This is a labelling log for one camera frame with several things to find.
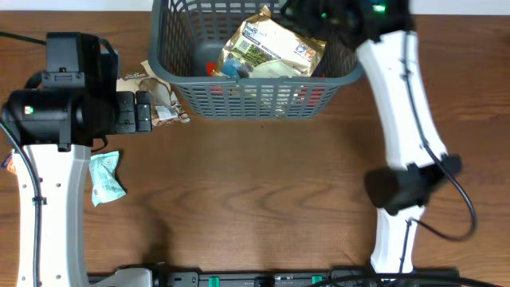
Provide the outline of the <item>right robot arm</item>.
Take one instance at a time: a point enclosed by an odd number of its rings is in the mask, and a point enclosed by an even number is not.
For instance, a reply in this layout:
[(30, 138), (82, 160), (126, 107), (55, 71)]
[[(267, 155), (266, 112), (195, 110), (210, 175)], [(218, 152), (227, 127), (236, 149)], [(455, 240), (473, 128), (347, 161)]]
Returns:
[(418, 220), (431, 195), (461, 169), (435, 128), (418, 60), (418, 36), (409, 0), (283, 1), (282, 15), (319, 39), (353, 51), (374, 94), (386, 149), (386, 167), (366, 173), (377, 209), (376, 273), (410, 273)]

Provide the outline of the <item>brown mushroom snack bag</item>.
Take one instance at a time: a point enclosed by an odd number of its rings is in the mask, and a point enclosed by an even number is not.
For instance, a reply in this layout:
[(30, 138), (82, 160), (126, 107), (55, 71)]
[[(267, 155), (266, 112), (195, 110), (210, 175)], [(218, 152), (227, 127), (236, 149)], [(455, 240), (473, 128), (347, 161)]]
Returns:
[(171, 85), (155, 74), (148, 60), (127, 71), (116, 84), (118, 91), (144, 91), (150, 94), (153, 126), (190, 121)]

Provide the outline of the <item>multicolour tissue pack row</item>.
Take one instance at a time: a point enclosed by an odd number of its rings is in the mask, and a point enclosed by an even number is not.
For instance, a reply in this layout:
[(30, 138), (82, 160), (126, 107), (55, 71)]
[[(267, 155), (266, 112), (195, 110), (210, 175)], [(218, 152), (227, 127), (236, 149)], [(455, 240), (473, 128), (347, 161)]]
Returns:
[(9, 154), (1, 163), (1, 168), (7, 170), (8, 172), (16, 175), (16, 167), (14, 166), (13, 154)]

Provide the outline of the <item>orange spaghetti packet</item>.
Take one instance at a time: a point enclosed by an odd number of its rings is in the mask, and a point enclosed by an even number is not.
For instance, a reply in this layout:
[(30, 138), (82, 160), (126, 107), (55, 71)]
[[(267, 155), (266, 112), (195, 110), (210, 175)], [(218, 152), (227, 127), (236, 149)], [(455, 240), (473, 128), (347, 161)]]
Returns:
[(206, 63), (206, 73), (209, 77), (217, 77), (218, 73), (216, 72), (217, 64), (215, 62), (209, 61)]

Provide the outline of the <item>gold rice bag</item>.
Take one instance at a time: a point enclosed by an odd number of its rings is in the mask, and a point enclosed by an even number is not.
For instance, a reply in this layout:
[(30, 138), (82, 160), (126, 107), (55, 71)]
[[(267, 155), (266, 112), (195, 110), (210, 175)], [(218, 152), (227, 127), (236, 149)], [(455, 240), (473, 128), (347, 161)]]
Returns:
[(310, 77), (325, 52), (326, 41), (304, 37), (274, 20), (263, 6), (246, 18), (226, 42), (211, 74), (215, 77)]

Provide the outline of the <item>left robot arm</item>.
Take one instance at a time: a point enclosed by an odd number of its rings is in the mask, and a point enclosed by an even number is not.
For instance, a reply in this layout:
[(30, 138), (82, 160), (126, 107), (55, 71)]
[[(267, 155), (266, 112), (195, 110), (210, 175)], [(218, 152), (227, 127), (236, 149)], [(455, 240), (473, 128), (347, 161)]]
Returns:
[(20, 286), (151, 286), (145, 268), (95, 279), (84, 259), (84, 188), (94, 140), (152, 129), (147, 92), (116, 88), (120, 59), (87, 33), (49, 33), (46, 67), (2, 106), (20, 198)]

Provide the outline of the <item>grey plastic basket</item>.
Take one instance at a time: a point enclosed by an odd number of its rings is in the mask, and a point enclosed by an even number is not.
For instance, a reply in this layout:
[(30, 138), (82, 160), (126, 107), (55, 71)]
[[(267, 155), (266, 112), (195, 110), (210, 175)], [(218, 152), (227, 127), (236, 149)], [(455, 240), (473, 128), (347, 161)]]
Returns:
[(152, 70), (173, 84), (196, 114), (223, 120), (309, 118), (362, 76), (356, 55), (337, 40), (327, 43), (312, 77), (250, 79), (248, 65), (238, 76), (211, 76), (210, 66), (227, 41), (264, 7), (283, 27), (306, 34), (281, 16), (279, 1), (155, 1), (148, 57)]

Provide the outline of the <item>teal small sachet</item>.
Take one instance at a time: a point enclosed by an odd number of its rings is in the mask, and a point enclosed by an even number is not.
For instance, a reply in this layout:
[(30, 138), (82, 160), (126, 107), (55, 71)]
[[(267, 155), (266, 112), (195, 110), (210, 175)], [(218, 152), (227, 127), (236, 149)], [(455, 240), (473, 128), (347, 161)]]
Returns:
[(91, 157), (89, 171), (92, 179), (92, 204), (94, 206), (115, 201), (126, 195), (126, 191), (116, 179), (119, 159), (118, 151)]

